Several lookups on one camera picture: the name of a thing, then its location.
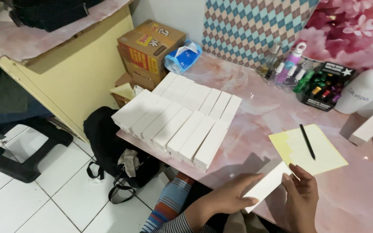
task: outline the purple water bottle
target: purple water bottle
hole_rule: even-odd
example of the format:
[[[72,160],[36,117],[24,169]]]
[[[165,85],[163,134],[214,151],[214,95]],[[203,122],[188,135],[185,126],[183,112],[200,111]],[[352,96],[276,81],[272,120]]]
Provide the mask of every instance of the purple water bottle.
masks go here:
[[[287,77],[287,72],[293,67],[296,66],[302,56],[303,51],[306,49],[306,43],[300,42],[296,45],[293,52],[287,57],[284,62],[283,71],[276,77],[276,85],[282,85],[284,80]]]

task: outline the colorful striped fabric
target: colorful striped fabric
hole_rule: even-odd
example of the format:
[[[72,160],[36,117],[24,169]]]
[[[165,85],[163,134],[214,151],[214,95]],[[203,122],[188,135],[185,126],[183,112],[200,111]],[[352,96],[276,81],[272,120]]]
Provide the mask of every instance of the colorful striped fabric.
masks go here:
[[[191,186],[195,180],[178,172],[175,179],[165,185],[158,199],[155,209],[149,215],[142,232],[152,232],[158,226],[176,218],[184,205]]]

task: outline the pink marble surface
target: pink marble surface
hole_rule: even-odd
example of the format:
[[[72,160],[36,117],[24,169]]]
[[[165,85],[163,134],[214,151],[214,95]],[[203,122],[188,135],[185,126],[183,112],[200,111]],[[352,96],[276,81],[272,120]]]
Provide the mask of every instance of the pink marble surface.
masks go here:
[[[299,124],[317,124],[349,163],[315,176],[319,189],[317,231],[373,232],[373,144],[370,141],[357,147],[342,136],[353,132],[364,121],[362,117],[305,106],[294,94],[265,85],[255,71],[207,54],[185,76],[243,98],[206,173],[165,156],[122,130],[117,135],[210,188],[217,188],[240,173],[255,173],[279,157],[268,135],[298,128]],[[287,228],[284,203],[285,191],[277,188],[254,212]]]
[[[17,27],[6,11],[0,12],[0,54],[26,61],[47,52],[72,36],[117,12],[129,0],[105,0],[89,9],[90,15],[52,32]]]

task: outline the striped sleeve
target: striped sleeve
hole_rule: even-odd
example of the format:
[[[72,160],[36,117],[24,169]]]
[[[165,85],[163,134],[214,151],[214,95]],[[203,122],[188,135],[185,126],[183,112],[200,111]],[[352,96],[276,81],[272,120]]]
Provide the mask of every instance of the striped sleeve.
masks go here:
[[[194,233],[186,220],[187,219],[185,218],[185,214],[184,212],[182,212],[178,217],[167,223],[162,224],[154,231],[152,231],[152,233]],[[199,232],[216,233],[216,231],[208,225],[204,225],[204,227],[201,228]]]

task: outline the tiled floor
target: tiled floor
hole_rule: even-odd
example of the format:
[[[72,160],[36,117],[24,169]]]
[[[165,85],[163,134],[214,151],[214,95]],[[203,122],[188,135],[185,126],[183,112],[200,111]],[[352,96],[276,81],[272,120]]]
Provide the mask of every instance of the tiled floor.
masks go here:
[[[47,140],[26,126],[6,136],[6,156],[20,162]],[[74,138],[70,146],[57,145],[40,162],[42,174],[35,182],[25,184],[0,172],[0,233],[140,232],[168,179],[162,173],[137,190],[137,197],[113,205],[107,198],[113,177],[90,179],[86,167],[92,159],[90,145]],[[119,190],[114,198],[130,195]]]

